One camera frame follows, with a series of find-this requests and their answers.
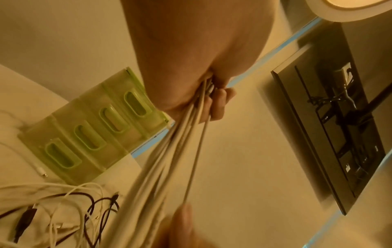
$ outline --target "blue strip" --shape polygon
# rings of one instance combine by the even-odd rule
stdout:
[[[379,170],[381,167],[383,167],[385,165],[385,163],[392,157],[392,149],[389,151],[389,153],[386,154],[386,156],[384,157],[384,159],[381,161],[379,167],[377,168],[377,170]],[[328,231],[328,229],[339,219],[340,216],[343,216],[340,212],[340,210],[338,210],[330,219],[329,221],[324,224],[324,226],[309,240],[309,242],[304,245],[302,248],[310,248],[315,242],[316,240],[318,240],[321,236],[324,235],[325,232]]]
[[[235,77],[232,81],[229,82],[227,85],[228,87],[233,87],[235,84],[237,84],[239,81],[243,80],[246,78],[249,74],[254,72],[256,69],[258,69],[260,66],[265,64],[270,58],[272,58],[275,54],[277,54],[280,50],[282,50],[285,46],[293,42],[294,40],[298,39],[301,35],[304,33],[308,32],[311,28],[316,26],[319,22],[321,22],[321,18],[317,17],[311,22],[309,22],[306,26],[304,26],[301,30],[296,32],[292,37],[290,37],[287,41],[283,42],[280,44],[277,48],[273,49],[266,55],[264,55],[260,60],[258,60],[252,67],[250,67],[246,72],[242,73],[241,75]],[[144,153],[146,150],[148,150],[151,146],[156,144],[157,142],[161,141],[163,137],[167,134],[168,130],[166,129],[164,132],[162,132],[160,135],[157,135],[156,137],[153,137],[149,142],[141,145],[139,148],[137,148],[135,151],[131,153],[133,158],[137,158],[140,154]]]

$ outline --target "tangled cable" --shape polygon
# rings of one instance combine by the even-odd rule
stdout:
[[[174,124],[150,154],[143,170],[125,197],[123,207],[118,212],[101,248],[148,248],[152,245],[163,218],[166,197],[177,176],[183,155],[194,136],[196,126],[200,122],[205,96],[211,94],[213,88],[211,79],[202,83],[182,119]],[[210,119],[211,116],[205,123],[199,141],[184,202],[189,195],[203,137]]]

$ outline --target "translucent green organizer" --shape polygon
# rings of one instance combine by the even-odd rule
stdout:
[[[21,141],[52,171],[69,184],[93,180],[105,169],[94,165],[56,127],[49,116],[19,135]]]
[[[79,99],[128,152],[148,139],[140,124],[126,118],[124,111],[106,94],[102,85],[90,89]]]
[[[128,154],[79,99],[52,115],[59,124],[57,128],[94,164],[109,168]]]
[[[19,134],[69,184],[89,182],[166,126],[125,69]]]
[[[148,99],[144,87],[130,68],[102,83],[108,95],[124,110],[127,117],[141,125],[151,136],[162,130],[168,120]]]

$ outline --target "hand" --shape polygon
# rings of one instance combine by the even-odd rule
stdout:
[[[270,34],[275,0],[122,0],[147,94],[179,120],[200,83],[218,90],[205,100],[202,121],[222,119],[235,96],[231,77],[259,57]]]
[[[172,218],[165,218],[159,226],[151,248],[216,248],[201,238],[193,228],[192,207],[180,206]]]

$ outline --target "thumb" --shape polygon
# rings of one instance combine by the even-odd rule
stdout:
[[[171,219],[169,248],[195,248],[196,241],[192,207],[184,204],[177,209]]]

